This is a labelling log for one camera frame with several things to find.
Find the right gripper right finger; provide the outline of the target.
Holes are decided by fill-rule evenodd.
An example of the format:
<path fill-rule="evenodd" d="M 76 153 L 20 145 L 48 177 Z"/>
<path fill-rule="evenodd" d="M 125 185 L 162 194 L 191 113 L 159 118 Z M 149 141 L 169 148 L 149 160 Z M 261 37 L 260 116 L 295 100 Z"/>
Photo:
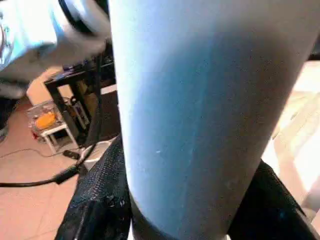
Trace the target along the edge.
<path fill-rule="evenodd" d="M 232 240 L 318 240 L 320 235 L 277 177 L 261 161 L 227 232 Z"/>

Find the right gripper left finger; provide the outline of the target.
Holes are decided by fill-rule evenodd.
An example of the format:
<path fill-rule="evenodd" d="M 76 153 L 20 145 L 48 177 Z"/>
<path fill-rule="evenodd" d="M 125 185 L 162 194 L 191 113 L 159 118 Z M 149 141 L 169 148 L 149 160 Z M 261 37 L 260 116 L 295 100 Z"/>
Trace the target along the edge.
<path fill-rule="evenodd" d="M 126 240 L 132 210 L 123 142 L 118 135 L 77 185 L 57 240 Z"/>

